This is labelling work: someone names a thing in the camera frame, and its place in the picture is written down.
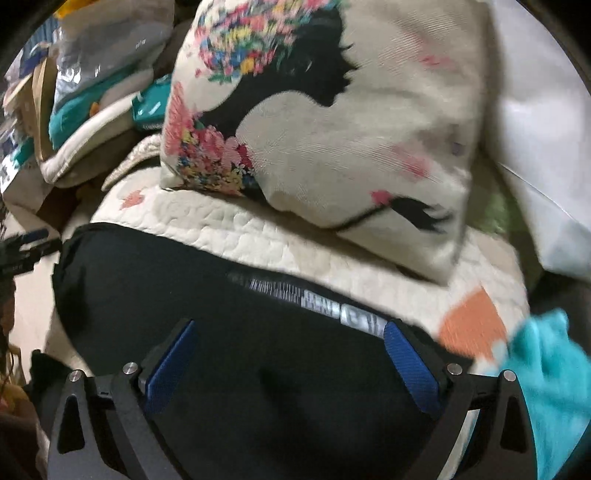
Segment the black pants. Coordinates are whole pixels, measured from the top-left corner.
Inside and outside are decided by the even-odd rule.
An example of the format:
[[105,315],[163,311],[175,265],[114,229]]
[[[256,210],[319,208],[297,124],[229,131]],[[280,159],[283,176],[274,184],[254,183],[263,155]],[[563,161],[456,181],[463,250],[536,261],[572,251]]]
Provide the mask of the black pants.
[[386,351],[391,316],[317,284],[112,224],[74,233],[53,284],[98,376],[197,324],[153,418],[193,479],[400,479],[435,428]]

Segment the teal cartoon fleece blanket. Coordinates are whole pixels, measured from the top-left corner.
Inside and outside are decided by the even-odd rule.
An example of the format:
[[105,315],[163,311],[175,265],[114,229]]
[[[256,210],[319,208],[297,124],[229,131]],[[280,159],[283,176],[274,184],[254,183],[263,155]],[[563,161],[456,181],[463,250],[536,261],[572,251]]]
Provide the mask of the teal cartoon fleece blanket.
[[590,423],[590,357],[569,337],[562,309],[530,317],[501,368],[517,375],[533,430],[537,477],[552,479]]

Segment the beige padded chair cushion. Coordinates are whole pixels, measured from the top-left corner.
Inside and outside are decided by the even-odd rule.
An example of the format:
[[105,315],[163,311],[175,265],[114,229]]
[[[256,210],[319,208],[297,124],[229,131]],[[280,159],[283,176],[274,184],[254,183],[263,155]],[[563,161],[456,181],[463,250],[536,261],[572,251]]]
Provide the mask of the beige padded chair cushion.
[[84,121],[55,151],[39,161],[47,184],[67,188],[79,185],[115,168],[146,136],[136,130],[132,120],[133,92]]

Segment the heart patterned quilt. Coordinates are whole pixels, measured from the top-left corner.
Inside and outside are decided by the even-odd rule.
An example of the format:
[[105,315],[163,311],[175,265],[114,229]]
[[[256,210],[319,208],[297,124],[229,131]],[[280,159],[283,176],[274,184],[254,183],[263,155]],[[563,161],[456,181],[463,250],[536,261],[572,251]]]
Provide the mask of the heart patterned quilt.
[[506,342],[530,309],[517,254],[506,241],[468,229],[459,262],[440,286],[412,277],[300,218],[245,199],[197,191],[166,191],[159,169],[139,160],[81,188],[81,204],[63,236],[89,222],[107,222],[179,241],[217,256],[311,280],[422,327],[455,353],[475,358],[485,373],[501,360]]

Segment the brown cardboard box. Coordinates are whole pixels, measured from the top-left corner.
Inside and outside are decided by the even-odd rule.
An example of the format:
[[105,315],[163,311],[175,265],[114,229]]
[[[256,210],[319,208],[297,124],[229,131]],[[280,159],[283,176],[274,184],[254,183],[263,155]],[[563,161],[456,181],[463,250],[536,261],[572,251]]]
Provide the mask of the brown cardboard box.
[[54,155],[49,138],[49,120],[54,103],[56,77],[55,59],[46,56],[29,75],[9,88],[3,100],[5,112],[15,116],[25,137],[33,140],[35,158],[39,163]]

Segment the teal wipes package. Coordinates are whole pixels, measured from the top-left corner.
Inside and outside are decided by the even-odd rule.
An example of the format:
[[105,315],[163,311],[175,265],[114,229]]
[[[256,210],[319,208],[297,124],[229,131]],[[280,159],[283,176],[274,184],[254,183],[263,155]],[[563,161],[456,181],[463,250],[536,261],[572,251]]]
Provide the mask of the teal wipes package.
[[134,128],[156,131],[163,126],[171,89],[171,75],[154,80],[132,99],[131,115]]

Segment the clear plastic bag bundle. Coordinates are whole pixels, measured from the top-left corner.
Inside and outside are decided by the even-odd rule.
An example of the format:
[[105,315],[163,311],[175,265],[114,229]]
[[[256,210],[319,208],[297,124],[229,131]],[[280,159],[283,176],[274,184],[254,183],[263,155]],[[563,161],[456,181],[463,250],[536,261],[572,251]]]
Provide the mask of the clear plastic bag bundle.
[[172,32],[173,1],[96,1],[58,21],[53,109],[145,58]]

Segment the yellow bag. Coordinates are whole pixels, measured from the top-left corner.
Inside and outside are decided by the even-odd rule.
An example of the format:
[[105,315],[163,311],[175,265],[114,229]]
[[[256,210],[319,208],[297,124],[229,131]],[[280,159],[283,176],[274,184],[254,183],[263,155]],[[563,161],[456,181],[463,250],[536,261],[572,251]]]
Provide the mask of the yellow bag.
[[62,20],[68,15],[96,3],[97,0],[66,0],[55,12],[54,16]]

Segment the white pillow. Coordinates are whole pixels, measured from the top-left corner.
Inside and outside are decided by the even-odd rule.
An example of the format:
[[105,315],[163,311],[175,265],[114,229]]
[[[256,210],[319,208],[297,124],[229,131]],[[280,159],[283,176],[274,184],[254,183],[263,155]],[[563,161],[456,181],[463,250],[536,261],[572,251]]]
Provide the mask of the white pillow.
[[491,1],[485,146],[541,266],[590,278],[590,58],[540,1]]

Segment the floral woman print cushion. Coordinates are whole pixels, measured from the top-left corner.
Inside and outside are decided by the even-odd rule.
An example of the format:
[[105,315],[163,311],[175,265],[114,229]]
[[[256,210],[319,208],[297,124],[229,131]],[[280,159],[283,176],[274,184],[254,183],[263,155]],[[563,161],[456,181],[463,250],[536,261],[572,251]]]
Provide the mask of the floral woman print cushion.
[[483,1],[203,1],[160,183],[245,197],[446,282],[487,89]]

